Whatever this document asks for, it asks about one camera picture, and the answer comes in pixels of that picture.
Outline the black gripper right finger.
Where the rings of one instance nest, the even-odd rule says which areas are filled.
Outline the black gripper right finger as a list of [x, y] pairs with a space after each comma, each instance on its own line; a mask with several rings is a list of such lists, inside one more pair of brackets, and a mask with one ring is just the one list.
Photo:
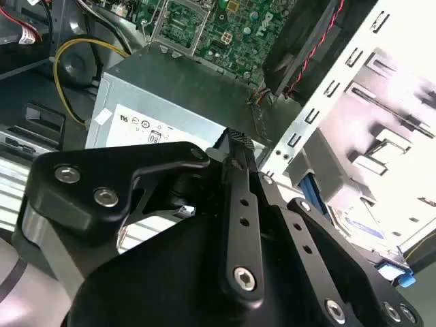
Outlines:
[[251, 160], [267, 326], [423, 326], [416, 309], [303, 198], [285, 202]]

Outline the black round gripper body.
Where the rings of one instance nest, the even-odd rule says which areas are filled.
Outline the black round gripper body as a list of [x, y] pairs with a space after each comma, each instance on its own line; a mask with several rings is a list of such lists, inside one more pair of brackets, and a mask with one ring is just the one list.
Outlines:
[[264, 301], [244, 308], [222, 277], [223, 224], [188, 219], [105, 263], [82, 284], [69, 326], [326, 326], [277, 210], [260, 211]]

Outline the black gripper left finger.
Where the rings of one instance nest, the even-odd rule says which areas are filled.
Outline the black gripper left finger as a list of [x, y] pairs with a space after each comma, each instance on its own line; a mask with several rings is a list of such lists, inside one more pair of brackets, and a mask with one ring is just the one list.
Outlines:
[[264, 300], [252, 141], [225, 130], [190, 142], [47, 153], [32, 164], [16, 231], [74, 301], [100, 266], [188, 219], [223, 224], [222, 277], [240, 304]]

